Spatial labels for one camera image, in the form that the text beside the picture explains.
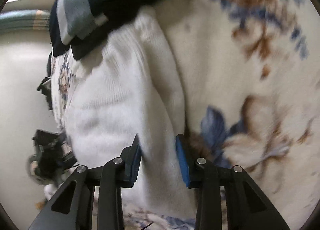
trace striped fabric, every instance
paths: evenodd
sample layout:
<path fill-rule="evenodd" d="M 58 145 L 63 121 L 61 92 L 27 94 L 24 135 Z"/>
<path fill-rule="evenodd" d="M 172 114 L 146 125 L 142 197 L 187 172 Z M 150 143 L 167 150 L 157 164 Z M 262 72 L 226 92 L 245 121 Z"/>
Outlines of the striped fabric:
<path fill-rule="evenodd" d="M 14 10 L 0 14 L 0 34 L 16 30 L 49 30 L 46 10 Z"/>

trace blue gripper pad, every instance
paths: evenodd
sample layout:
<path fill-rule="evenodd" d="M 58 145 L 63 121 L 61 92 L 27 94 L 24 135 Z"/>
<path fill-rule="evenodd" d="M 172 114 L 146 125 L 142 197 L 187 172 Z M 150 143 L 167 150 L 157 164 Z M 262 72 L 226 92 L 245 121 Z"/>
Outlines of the blue gripper pad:
<path fill-rule="evenodd" d="M 186 184 L 186 187 L 189 187 L 190 186 L 189 166 L 188 166 L 186 155 L 185 155 L 182 142 L 180 141 L 179 136 L 176 137 L 176 153 L 179 160 L 183 182 Z"/>
<path fill-rule="evenodd" d="M 120 155 L 124 159 L 124 174 L 125 178 L 121 180 L 131 182 L 132 186 L 137 181 L 142 151 L 139 143 L 138 135 L 133 140 L 131 147 L 126 147 Z"/>

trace white cloth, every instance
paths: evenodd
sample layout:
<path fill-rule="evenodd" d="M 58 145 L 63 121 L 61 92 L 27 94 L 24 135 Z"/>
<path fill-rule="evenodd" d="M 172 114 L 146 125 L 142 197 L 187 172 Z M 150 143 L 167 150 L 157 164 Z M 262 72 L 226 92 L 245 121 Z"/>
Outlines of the white cloth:
<path fill-rule="evenodd" d="M 89 75 L 76 75 L 66 133 L 79 163 L 89 168 L 119 156 L 138 134 L 143 157 L 134 187 L 122 189 L 123 201 L 160 215 L 194 218 L 194 192 L 182 181 L 175 152 L 175 136 L 184 132 L 183 91 L 153 14 L 143 9 L 133 24 L 112 32 L 100 64 L 82 72 Z"/>

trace floral blanket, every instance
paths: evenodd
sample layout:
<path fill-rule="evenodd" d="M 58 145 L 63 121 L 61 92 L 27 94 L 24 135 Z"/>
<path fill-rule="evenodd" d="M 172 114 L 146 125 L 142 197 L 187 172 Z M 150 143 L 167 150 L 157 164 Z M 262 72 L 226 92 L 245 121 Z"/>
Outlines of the floral blanket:
<path fill-rule="evenodd" d="M 320 17 L 311 1 L 162 0 L 155 9 L 181 76 L 191 144 L 219 166 L 244 167 L 299 229 L 320 199 Z M 76 63 L 70 54 L 52 59 L 63 129 Z M 124 217 L 135 229 L 195 226 L 132 204 Z"/>

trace brown flower print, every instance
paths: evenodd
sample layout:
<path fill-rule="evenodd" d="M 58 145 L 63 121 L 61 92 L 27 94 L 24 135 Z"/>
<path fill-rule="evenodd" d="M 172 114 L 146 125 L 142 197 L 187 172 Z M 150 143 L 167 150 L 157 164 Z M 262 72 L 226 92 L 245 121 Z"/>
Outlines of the brown flower print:
<path fill-rule="evenodd" d="M 56 58 L 51 57 L 51 75 L 56 71 Z"/>
<path fill-rule="evenodd" d="M 61 71 L 61 74 L 59 76 L 59 91 L 61 94 L 67 94 L 68 93 L 68 78 L 67 73 L 65 71 Z"/>
<path fill-rule="evenodd" d="M 237 6 L 244 9 L 244 13 L 241 19 L 240 27 L 235 28 L 232 33 L 234 39 L 239 40 L 239 37 L 249 38 L 248 35 L 250 31 L 246 25 L 246 19 L 249 18 L 249 11 L 251 9 L 260 7 L 265 8 L 269 14 L 274 14 L 274 16 L 281 23 L 281 31 L 285 33 L 289 28 L 295 26 L 296 15 L 289 12 L 286 2 L 281 0 L 229 0 L 234 2 Z M 264 61 L 268 58 L 271 53 L 271 41 L 275 38 L 274 34 L 267 34 L 267 23 L 265 20 L 261 19 L 255 22 L 255 25 L 261 26 L 261 35 L 258 40 L 252 42 L 250 45 L 246 45 L 244 48 L 246 58 L 249 59 L 253 53 L 257 52 L 260 59 Z M 264 79 L 268 75 L 267 70 L 262 71 L 261 78 Z"/>
<path fill-rule="evenodd" d="M 262 74 L 261 74 L 261 80 L 265 79 L 268 77 L 268 75 L 270 74 L 270 67 L 268 65 L 264 65 L 262 68 Z"/>
<path fill-rule="evenodd" d="M 282 114 L 268 97 L 250 95 L 242 107 L 242 117 L 247 134 L 237 134 L 223 144 L 224 155 L 233 165 L 241 165 L 262 180 L 270 160 L 278 163 L 274 174 L 274 192 L 282 186 L 281 163 L 290 150 L 293 140 L 282 133 Z"/>

